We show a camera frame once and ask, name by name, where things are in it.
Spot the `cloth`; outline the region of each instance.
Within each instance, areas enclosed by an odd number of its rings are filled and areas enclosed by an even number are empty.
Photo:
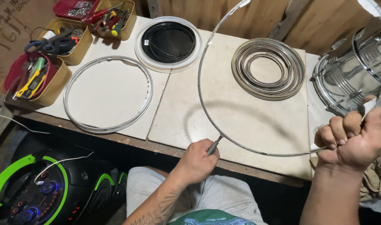
[[[135,211],[160,186],[164,179],[162,175],[149,168],[132,168],[128,173],[127,180],[127,216]],[[223,214],[219,210],[226,213],[226,216],[222,216]],[[236,217],[237,219],[246,219],[238,225],[248,224],[249,221],[256,225],[267,225],[262,220],[260,210],[248,184],[227,176],[209,176],[206,181],[187,187],[179,197],[168,222],[173,222],[185,215],[189,215],[186,218],[193,216],[192,219],[199,222],[217,222],[217,219],[223,217],[226,218],[225,221],[227,219],[229,221]]]
[[[310,163],[315,170],[318,157],[311,158]],[[364,171],[363,181],[361,182],[360,202],[372,199],[381,199],[381,156]]]

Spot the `forearm tattoo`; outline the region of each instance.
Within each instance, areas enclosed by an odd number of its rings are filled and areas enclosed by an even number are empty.
[[[141,218],[131,223],[131,225],[166,225],[168,218],[173,212],[175,203],[182,192],[183,189],[172,190],[166,197],[164,197],[162,202],[158,203],[157,209],[143,215]]]

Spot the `knob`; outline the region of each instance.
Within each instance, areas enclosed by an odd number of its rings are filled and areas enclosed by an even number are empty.
[[[42,191],[45,194],[50,194],[56,190],[56,187],[57,187],[56,182],[51,181],[43,185]]]
[[[37,214],[38,214],[37,209],[29,208],[28,210],[23,212],[23,214],[21,215],[21,221],[24,223],[31,222],[37,217]]]

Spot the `coiled metal strip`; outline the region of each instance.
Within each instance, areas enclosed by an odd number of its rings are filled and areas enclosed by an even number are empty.
[[[281,69],[281,78],[273,83],[257,80],[250,71],[251,63],[267,58]],[[291,47],[269,38],[256,38],[243,43],[232,58],[232,73],[249,94],[263,100],[281,101],[296,95],[305,81],[305,66]]]
[[[107,127],[107,128],[98,128],[94,126],[88,126],[83,123],[80,123],[76,119],[73,118],[73,116],[70,113],[70,110],[68,109],[68,95],[70,93],[71,87],[73,86],[73,83],[75,80],[88,68],[90,68],[93,65],[96,65],[98,63],[104,62],[104,61],[112,61],[112,60],[120,60],[120,61],[127,61],[133,64],[138,65],[138,67],[143,71],[143,73],[146,75],[146,78],[148,80],[148,90],[147,90],[147,97],[141,106],[141,108],[138,111],[138,114],[136,114],[133,118],[130,120],[116,126],[112,127]],[[144,67],[140,62],[136,61],[135,59],[126,57],[126,56],[106,56],[102,58],[95,59],[93,61],[88,62],[85,64],[83,67],[81,67],[79,70],[77,70],[73,76],[70,78],[68,81],[65,89],[64,89],[64,94],[63,94],[63,105],[64,105],[64,110],[67,114],[67,116],[70,118],[70,120],[81,130],[86,131],[88,133],[92,134],[109,134],[109,133],[114,133],[117,131],[120,131],[124,128],[127,128],[128,126],[132,125],[134,122],[136,122],[147,110],[147,108],[150,105],[150,102],[152,101],[153,97],[153,80],[152,76],[150,75],[149,71]]]

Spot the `blue scissors handle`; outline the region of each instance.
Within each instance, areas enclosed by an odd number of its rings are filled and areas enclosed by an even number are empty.
[[[29,44],[24,48],[25,53],[37,53],[43,49],[47,44],[46,39],[30,41]]]

